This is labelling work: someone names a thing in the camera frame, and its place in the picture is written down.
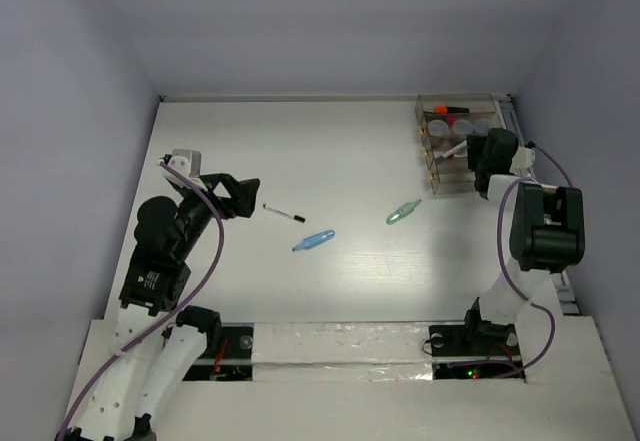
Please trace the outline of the orange black highlighter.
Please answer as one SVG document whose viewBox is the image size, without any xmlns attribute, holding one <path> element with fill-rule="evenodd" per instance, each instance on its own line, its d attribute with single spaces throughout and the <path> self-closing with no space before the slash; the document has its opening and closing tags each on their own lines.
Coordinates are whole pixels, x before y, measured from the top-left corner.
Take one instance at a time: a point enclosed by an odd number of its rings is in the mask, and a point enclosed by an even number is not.
<svg viewBox="0 0 640 441">
<path fill-rule="evenodd" d="M 466 107 L 438 105 L 434 108 L 434 112 L 436 114 L 461 115 L 461 114 L 469 114 L 470 109 Z"/>
</svg>

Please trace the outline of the blue capped white marker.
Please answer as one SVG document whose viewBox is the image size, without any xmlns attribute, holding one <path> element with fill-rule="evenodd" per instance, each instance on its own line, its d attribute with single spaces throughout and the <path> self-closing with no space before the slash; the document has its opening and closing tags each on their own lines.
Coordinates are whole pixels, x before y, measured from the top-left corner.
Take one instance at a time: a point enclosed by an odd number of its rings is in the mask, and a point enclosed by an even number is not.
<svg viewBox="0 0 640 441">
<path fill-rule="evenodd" d="M 440 153 L 438 156 L 436 156 L 436 159 L 447 159 L 447 157 L 450 156 L 451 154 L 466 150 L 467 147 L 468 147 L 468 143 L 466 141 L 463 141 L 455 145 L 454 147 L 450 148 L 449 150 L 446 150 Z"/>
</svg>

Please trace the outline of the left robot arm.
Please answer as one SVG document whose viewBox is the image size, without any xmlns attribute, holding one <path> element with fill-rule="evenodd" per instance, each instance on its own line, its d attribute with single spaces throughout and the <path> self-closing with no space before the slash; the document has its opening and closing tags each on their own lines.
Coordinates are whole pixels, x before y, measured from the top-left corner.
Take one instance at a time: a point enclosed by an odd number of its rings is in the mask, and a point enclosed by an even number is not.
<svg viewBox="0 0 640 441">
<path fill-rule="evenodd" d="M 173 168 L 166 175 L 182 200 L 155 196 L 139 207 L 111 354 L 73 402 L 59 440 L 156 439 L 196 359 L 226 347 L 220 314 L 192 303 L 205 284 L 183 292 L 187 259 L 209 223 L 252 216 L 260 181 L 187 177 Z"/>
</svg>

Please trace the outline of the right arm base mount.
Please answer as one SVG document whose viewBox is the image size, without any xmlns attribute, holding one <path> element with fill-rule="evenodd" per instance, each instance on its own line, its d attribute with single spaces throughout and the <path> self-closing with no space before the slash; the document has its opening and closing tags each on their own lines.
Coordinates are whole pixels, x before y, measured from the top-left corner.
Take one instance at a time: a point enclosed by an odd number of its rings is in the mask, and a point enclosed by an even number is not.
<svg viewBox="0 0 640 441">
<path fill-rule="evenodd" d="M 468 338 L 463 325 L 429 327 L 422 352 L 431 359 L 435 380 L 526 378 L 518 344 L 491 337 Z"/>
</svg>

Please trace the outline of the paperclip jar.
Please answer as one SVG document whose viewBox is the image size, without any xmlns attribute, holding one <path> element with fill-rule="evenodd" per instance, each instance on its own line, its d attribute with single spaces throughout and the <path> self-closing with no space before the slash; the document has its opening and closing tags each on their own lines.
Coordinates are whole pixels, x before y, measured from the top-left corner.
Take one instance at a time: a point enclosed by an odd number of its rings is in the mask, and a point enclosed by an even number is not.
<svg viewBox="0 0 640 441">
<path fill-rule="evenodd" d="M 473 134 L 476 136 L 486 136 L 494 128 L 494 123 L 486 118 L 479 118 L 473 123 Z"/>
<path fill-rule="evenodd" d="M 467 140 L 467 137 L 474 133 L 473 124 L 464 118 L 458 118 L 453 122 L 451 126 L 451 134 L 454 139 L 454 144 L 460 144 Z"/>
<path fill-rule="evenodd" d="M 441 144 L 451 134 L 448 124 L 442 119 L 433 119 L 428 122 L 429 137 L 434 144 Z"/>
</svg>

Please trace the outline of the pink black highlighter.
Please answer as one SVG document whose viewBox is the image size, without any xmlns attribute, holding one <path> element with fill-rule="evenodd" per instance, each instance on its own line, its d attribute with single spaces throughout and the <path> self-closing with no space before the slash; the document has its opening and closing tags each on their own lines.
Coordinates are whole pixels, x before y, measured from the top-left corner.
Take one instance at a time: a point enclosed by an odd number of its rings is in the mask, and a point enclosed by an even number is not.
<svg viewBox="0 0 640 441">
<path fill-rule="evenodd" d="M 445 121 L 450 128 L 451 131 L 457 130 L 461 126 L 462 120 L 455 116 L 448 116 L 445 118 Z"/>
</svg>

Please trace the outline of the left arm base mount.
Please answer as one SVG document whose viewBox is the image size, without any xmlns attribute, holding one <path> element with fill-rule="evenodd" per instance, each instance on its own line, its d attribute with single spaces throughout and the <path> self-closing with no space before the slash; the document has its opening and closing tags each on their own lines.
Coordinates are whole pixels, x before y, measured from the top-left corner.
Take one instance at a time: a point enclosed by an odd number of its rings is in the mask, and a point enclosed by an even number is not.
<svg viewBox="0 0 640 441">
<path fill-rule="evenodd" d="M 223 324 L 218 347 L 188 369 L 184 381 L 236 382 L 253 378 L 253 324 Z"/>
</svg>

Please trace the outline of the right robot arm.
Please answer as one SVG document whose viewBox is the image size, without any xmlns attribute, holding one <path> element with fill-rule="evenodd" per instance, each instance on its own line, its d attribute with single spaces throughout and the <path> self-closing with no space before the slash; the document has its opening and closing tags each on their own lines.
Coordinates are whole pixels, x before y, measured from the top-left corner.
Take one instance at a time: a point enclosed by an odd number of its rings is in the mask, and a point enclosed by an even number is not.
<svg viewBox="0 0 640 441">
<path fill-rule="evenodd" d="M 482 353 L 514 334 L 518 315 L 533 304 L 535 292 L 551 275 L 581 262 L 584 206 L 582 191 L 568 176 L 564 185 L 551 186 L 515 174 L 518 155 L 549 156 L 537 144 L 522 146 L 515 133 L 492 128 L 485 135 L 469 135 L 467 146 L 475 190 L 498 203 L 500 274 L 474 301 L 460 329 L 462 345 Z"/>
</svg>

